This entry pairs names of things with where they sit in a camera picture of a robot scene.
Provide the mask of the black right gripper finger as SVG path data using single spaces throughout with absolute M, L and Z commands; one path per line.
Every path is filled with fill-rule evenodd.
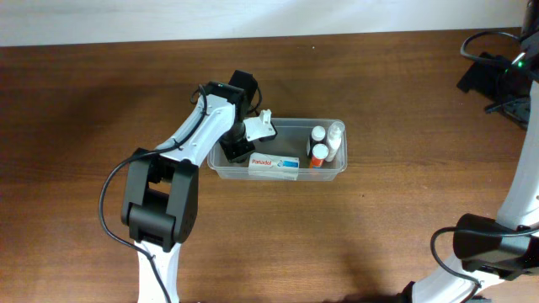
M 473 63 L 456 87 L 464 93 L 473 90 L 491 101 L 501 101 L 506 97 L 501 80 L 504 73 L 503 67 Z
M 529 96 L 502 98 L 486 106 L 484 112 L 486 114 L 499 113 L 526 130 L 531 114 L 531 98 Z

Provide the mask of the white Panadol medicine box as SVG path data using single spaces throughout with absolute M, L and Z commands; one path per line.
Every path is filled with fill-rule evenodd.
M 283 157 L 255 152 L 248 160 L 251 176 L 296 181 L 299 175 L 298 157 Z

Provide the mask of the black bottle white cap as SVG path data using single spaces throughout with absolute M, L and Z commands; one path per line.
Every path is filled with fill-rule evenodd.
M 320 126 L 315 126 L 310 133 L 309 139 L 307 141 L 307 156 L 312 157 L 312 149 L 315 145 L 323 143 L 326 137 L 326 130 Z

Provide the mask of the orange tube white cap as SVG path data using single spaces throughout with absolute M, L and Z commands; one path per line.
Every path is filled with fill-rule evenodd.
M 328 156 L 328 148 L 324 144 L 319 143 L 315 145 L 312 148 L 311 162 L 310 162 L 309 167 L 321 168 L 327 156 Z

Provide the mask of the white plastic bottle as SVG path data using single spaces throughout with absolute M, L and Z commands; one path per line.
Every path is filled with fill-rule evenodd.
M 334 160 L 343 140 L 344 129 L 345 126 L 342 121 L 335 121 L 329 126 L 326 137 L 326 146 L 328 148 L 326 162 Z

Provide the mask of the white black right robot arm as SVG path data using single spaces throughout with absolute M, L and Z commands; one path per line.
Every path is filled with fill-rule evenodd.
M 488 98 L 485 113 L 499 113 L 525 131 L 514 178 L 494 218 L 465 214 L 433 233 L 437 269 L 410 282 L 393 302 L 480 302 L 489 287 L 538 274 L 538 1 L 527 1 L 521 32 L 510 37 L 519 45 L 515 58 L 468 52 L 488 34 L 463 41 L 460 53 L 472 65 L 457 86 Z

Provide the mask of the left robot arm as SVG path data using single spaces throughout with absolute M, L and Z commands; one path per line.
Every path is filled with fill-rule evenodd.
M 260 94 L 252 74 L 236 70 L 229 82 L 208 82 L 188 119 L 154 150 L 137 149 L 128 159 L 120 218 L 138 252 L 140 302 L 176 302 L 179 249 L 198 210 L 199 169 L 214 145 L 230 163 L 246 161 L 254 142 L 277 132 L 270 112 L 250 118 Z

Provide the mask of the clear plastic container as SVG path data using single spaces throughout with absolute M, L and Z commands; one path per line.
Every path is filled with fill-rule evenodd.
M 255 153 L 242 163 L 230 163 L 216 144 L 207 157 L 208 166 L 223 179 L 276 181 L 332 181 L 348 164 L 346 133 L 331 162 L 320 168 L 310 167 L 307 141 L 316 126 L 327 129 L 341 120 L 274 118 L 277 137 L 272 141 L 256 141 Z

